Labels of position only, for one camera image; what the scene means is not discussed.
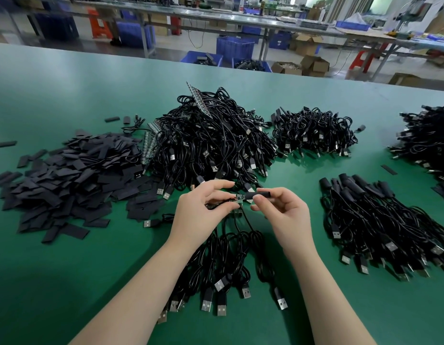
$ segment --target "green workbench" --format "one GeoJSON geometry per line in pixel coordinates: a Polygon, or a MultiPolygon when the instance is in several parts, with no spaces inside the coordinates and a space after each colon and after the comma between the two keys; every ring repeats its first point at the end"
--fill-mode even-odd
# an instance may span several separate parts
{"type": "MultiPolygon", "coordinates": [[[[298,111],[305,105],[350,116],[355,128],[367,126],[357,135],[352,158],[297,160],[290,155],[275,161],[269,177],[260,182],[288,187],[308,203],[322,260],[379,344],[444,344],[444,271],[431,267],[431,278],[404,283],[382,269],[369,266],[367,276],[353,263],[340,263],[339,249],[322,227],[318,185],[320,178],[340,173],[388,181],[402,202],[424,208],[444,225],[444,200],[431,190],[433,177],[419,166],[391,160],[386,150],[404,125],[398,113],[418,112],[422,104],[444,105],[444,92],[0,44],[0,142],[18,140],[16,146],[0,149],[0,173],[15,171],[22,155],[61,147],[77,128],[119,132],[121,121],[106,124],[106,117],[138,114],[152,121],[177,107],[177,96],[189,94],[186,81],[203,91],[222,86],[239,105],[257,109],[266,120],[279,106],[298,111]],[[399,174],[389,174],[381,164],[399,174]]],[[[174,192],[161,213],[173,213],[178,197],[174,192]]],[[[2,203],[0,344],[68,343],[156,252],[170,230],[168,225],[144,229],[126,218],[125,202],[119,202],[106,229],[92,228],[83,241],[60,236],[46,246],[40,243],[43,232],[16,234],[20,214],[1,211],[2,203]]],[[[200,310],[197,295],[182,312],[168,313],[150,344],[312,344],[293,271],[269,223],[259,213],[247,213],[265,233],[288,309],[277,308],[248,255],[250,299],[240,299],[232,288],[227,316],[216,317],[200,310]]]]}

